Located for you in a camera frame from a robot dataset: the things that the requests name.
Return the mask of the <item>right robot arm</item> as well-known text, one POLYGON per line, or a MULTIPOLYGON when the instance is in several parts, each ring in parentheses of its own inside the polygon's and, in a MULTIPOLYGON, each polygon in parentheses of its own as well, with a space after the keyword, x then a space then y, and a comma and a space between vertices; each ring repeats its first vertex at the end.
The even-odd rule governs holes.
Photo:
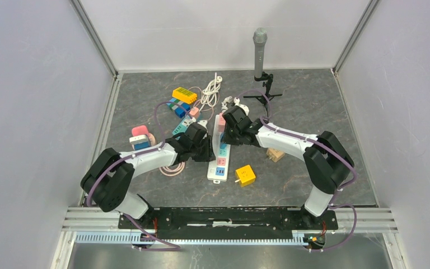
POLYGON ((252 121, 238 106, 223 112, 222 117, 226 122, 224 143, 279 150, 305 163, 312 189, 303 204, 301 222, 309 229, 323 222, 323 213, 335 194, 345 187, 347 176, 357 176, 353 159, 331 132, 303 134, 278 127, 264 118, 252 121))

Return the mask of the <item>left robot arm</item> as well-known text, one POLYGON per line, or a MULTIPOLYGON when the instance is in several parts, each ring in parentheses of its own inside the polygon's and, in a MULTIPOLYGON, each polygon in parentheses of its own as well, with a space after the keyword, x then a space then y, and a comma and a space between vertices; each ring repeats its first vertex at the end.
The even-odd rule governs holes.
POLYGON ((131 152, 105 149, 83 176, 80 186, 88 202, 95 202, 103 212, 118 211, 132 217, 139 228, 153 223, 150 204, 140 195, 130 193, 134 178, 163 166, 174 166, 188 160, 208 163, 214 160, 212 137, 207 121, 191 123, 156 146, 131 152))

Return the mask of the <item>white multicolour power strip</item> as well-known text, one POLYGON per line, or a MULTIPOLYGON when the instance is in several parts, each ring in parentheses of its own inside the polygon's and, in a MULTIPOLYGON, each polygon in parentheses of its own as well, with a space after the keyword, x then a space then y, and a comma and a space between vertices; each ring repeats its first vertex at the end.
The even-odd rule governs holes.
MULTIPOLYGON (((232 103, 233 97, 229 96, 222 102, 222 112, 228 109, 228 104, 232 103)), ((214 118, 213 126, 213 151, 216 159, 210 161, 207 170, 207 179, 211 180, 214 184, 220 184, 227 180, 228 166, 230 160, 230 149, 231 146, 227 144, 220 144, 220 132, 217 128, 218 114, 214 118)))

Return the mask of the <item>beige cube socket adapter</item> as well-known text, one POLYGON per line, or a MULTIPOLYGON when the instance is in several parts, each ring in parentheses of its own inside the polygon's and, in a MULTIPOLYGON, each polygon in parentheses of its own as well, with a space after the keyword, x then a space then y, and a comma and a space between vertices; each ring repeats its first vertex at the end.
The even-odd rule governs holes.
POLYGON ((285 156, 285 153, 283 151, 279 151, 273 148, 267 149, 267 157, 269 160, 277 163, 282 157, 285 156))

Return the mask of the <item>small blue plug adapter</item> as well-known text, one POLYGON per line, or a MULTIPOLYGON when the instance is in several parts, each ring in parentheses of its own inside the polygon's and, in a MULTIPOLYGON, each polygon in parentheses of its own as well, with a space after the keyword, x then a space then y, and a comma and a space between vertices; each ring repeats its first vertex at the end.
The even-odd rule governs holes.
POLYGON ((225 133, 224 132, 222 132, 220 134, 220 144, 225 144, 225 133))

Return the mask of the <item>yellow cube socket adapter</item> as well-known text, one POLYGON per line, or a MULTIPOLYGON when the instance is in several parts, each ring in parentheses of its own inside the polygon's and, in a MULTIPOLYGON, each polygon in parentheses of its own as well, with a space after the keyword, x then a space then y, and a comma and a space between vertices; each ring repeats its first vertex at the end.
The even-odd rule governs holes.
POLYGON ((245 165, 235 170, 236 180, 240 187, 246 187, 255 182, 256 175, 250 165, 245 165))

